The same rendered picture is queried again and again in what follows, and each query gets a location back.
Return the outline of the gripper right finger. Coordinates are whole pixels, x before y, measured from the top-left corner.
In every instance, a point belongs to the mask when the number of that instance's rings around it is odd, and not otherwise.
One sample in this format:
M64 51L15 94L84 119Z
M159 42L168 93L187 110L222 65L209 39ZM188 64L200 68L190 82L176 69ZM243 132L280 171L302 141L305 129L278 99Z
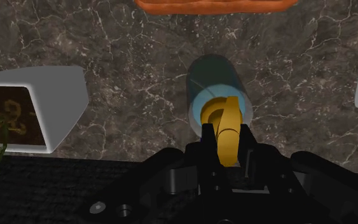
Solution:
M358 224L358 174L309 151L283 156L240 126L240 165L251 186L267 187L314 224Z

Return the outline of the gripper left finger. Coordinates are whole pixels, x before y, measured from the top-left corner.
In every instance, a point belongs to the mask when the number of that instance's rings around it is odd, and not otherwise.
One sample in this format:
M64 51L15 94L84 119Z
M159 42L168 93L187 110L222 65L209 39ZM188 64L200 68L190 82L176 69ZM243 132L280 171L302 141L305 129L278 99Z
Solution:
M218 187L222 169L213 126L185 151L164 148L85 202L86 224L152 224L182 192L198 190L173 224L209 224L207 197Z

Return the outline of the blue bottle with yellow pump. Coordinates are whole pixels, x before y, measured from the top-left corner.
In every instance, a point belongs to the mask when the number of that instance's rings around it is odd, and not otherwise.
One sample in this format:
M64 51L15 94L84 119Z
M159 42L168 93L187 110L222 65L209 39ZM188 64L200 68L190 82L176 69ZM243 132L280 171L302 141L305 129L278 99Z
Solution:
M197 136L211 123L219 161L238 161L240 126L249 125L253 109L234 65L224 56L207 54L192 62L186 76L188 120Z

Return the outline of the white planter with green plant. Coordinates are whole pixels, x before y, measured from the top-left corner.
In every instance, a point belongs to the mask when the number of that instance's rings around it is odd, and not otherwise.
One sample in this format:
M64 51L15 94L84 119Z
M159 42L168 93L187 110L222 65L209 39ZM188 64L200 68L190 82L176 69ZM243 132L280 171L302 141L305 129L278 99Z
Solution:
M0 71L0 87L25 87L29 91L44 145L8 143L3 125L4 152L52 153L65 139L88 106L83 68L79 66L38 66Z

